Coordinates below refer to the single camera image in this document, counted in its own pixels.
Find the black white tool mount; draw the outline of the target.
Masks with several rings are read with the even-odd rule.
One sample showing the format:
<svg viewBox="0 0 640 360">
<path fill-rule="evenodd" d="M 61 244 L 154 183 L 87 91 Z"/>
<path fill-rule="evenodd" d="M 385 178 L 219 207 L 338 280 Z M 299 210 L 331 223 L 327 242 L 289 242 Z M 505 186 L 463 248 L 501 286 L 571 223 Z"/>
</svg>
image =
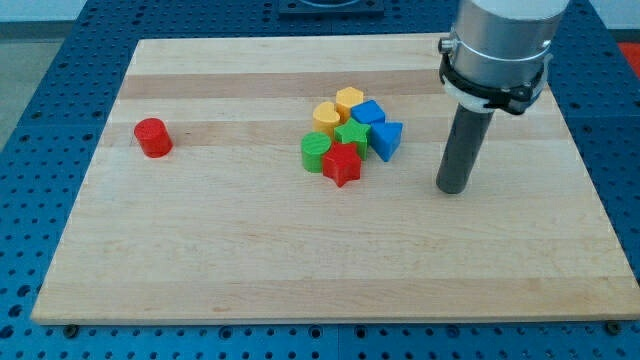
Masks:
<svg viewBox="0 0 640 360">
<path fill-rule="evenodd" d="M 451 65 L 450 56 L 444 54 L 439 68 L 439 79 L 445 92 L 467 110 L 489 113 L 500 109 L 512 115 L 522 115 L 539 98 L 547 84 L 552 54 L 543 57 L 541 69 L 529 81 L 515 87 L 489 87 L 474 83 L 460 75 Z"/>
</svg>

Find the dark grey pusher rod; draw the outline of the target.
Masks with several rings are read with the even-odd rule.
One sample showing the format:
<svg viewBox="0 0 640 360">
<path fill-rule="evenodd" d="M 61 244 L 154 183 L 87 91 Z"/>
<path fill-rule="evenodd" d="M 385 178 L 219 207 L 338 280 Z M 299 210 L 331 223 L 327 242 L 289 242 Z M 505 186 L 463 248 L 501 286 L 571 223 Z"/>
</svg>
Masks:
<svg viewBox="0 0 640 360">
<path fill-rule="evenodd" d="M 447 194 L 464 191 L 492 118 L 493 112 L 478 113 L 457 106 L 436 176 L 441 191 Z"/>
</svg>

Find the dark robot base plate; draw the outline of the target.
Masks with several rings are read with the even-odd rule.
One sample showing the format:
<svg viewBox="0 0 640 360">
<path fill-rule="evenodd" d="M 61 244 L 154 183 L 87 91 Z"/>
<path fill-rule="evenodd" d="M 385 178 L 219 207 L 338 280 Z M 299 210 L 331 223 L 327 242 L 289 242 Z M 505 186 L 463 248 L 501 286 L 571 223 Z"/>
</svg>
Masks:
<svg viewBox="0 0 640 360">
<path fill-rule="evenodd" d="M 383 0 L 279 0 L 280 17 L 382 15 Z"/>
</svg>

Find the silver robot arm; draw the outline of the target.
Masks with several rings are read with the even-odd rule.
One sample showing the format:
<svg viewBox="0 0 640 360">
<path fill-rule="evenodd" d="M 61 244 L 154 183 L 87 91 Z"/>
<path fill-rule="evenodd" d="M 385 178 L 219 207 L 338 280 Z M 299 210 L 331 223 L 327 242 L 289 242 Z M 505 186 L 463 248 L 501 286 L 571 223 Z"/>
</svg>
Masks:
<svg viewBox="0 0 640 360">
<path fill-rule="evenodd" d="M 550 51 L 568 0 L 461 0 L 438 43 L 439 78 L 458 102 L 436 176 L 438 188 L 466 188 L 494 112 L 519 116 L 547 83 Z"/>
</svg>

